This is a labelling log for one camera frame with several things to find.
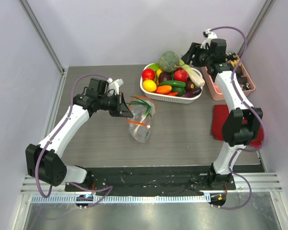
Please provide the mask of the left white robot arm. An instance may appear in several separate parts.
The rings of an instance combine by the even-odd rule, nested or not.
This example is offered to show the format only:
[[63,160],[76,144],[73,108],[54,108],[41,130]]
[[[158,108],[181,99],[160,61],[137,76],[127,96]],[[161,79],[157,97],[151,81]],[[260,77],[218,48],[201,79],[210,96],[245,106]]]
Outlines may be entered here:
[[79,128],[99,110],[109,112],[112,117],[133,117],[120,91],[122,84],[122,79],[102,80],[92,75],[82,93],[73,93],[66,114],[54,129],[37,145],[26,148],[29,176],[51,186],[76,183],[80,190],[88,191],[93,184],[90,172],[80,166],[65,165],[61,158]]

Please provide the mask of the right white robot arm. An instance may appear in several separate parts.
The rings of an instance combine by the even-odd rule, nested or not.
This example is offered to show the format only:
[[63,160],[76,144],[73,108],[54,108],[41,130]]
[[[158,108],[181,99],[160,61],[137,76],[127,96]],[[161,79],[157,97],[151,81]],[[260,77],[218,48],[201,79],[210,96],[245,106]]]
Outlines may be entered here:
[[206,68],[228,106],[229,114],[222,126],[224,142],[207,173],[206,183],[212,189],[230,183],[232,167],[239,154],[257,137],[263,117],[262,109],[255,108],[242,91],[234,66],[226,61],[226,48],[224,39],[213,38],[205,45],[192,43],[182,56],[185,64]]

